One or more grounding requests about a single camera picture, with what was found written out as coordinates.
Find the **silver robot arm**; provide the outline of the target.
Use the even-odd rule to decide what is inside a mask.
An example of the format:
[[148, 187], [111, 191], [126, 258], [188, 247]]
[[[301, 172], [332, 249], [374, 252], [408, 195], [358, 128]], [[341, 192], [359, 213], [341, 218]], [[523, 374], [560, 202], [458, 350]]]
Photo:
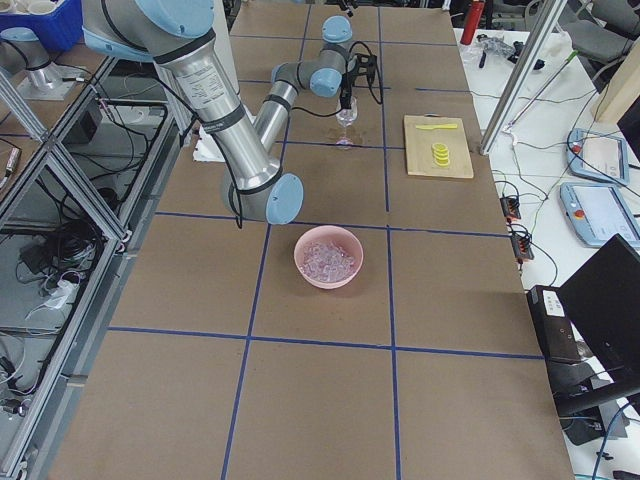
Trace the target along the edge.
[[284, 172], [270, 149], [301, 91], [332, 98], [353, 70], [347, 18], [332, 16], [324, 22], [324, 44], [316, 59], [273, 70], [271, 90], [251, 118], [215, 52], [214, 21], [224, 15], [220, 2], [85, 1], [82, 15], [91, 49], [152, 62], [174, 76], [227, 165], [222, 196], [237, 220], [283, 225], [296, 218], [304, 199], [302, 181]]

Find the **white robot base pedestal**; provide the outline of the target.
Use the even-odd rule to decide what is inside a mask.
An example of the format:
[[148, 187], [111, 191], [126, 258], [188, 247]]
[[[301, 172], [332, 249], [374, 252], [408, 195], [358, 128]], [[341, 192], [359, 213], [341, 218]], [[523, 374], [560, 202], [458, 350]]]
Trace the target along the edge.
[[[229, 34], [230, 25], [233, 24], [234, 18], [228, 19], [226, 9], [226, 5], [228, 4], [233, 6], [234, 2], [223, 0], [214, 1], [213, 30], [216, 34], [214, 49], [234, 91], [239, 93], [240, 88], [237, 80], [237, 72]], [[193, 158], [195, 161], [199, 162], [224, 161], [219, 147], [216, 145], [213, 138], [204, 131], [203, 127], [200, 127], [198, 131], [198, 141], [195, 145]]]

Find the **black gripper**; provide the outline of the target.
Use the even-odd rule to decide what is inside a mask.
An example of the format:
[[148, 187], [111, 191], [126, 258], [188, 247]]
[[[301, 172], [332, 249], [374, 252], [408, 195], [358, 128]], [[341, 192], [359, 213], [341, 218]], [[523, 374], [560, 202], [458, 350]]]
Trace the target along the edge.
[[[358, 8], [356, 0], [337, 0], [339, 8], [346, 13], [348, 17], [353, 17], [355, 10]], [[352, 75], [349, 71], [342, 75], [340, 86], [340, 109], [352, 109]]]

